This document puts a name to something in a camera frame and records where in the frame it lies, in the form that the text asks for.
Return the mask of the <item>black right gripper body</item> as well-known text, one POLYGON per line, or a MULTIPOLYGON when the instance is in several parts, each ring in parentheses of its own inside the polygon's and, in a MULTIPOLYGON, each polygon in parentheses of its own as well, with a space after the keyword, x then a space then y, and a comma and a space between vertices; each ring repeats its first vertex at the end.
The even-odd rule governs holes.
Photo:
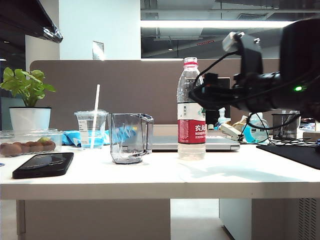
POLYGON ((250 73, 247 76, 239 73, 233 79, 235 84, 232 88, 237 90, 238 100, 232 106, 248 112, 267 112, 276 108, 270 89, 282 83, 279 72, 250 73))

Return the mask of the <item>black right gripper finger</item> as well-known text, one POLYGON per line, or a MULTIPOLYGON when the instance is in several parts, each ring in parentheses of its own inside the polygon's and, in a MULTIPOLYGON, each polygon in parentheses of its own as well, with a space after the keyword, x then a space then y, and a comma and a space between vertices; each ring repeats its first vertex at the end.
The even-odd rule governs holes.
POLYGON ((208 72, 203 77, 205 87, 219 87, 219 75, 217 73, 208 72))
POLYGON ((235 91, 213 85, 201 85, 193 88, 188 96, 207 110, 230 105, 235 99, 235 91))

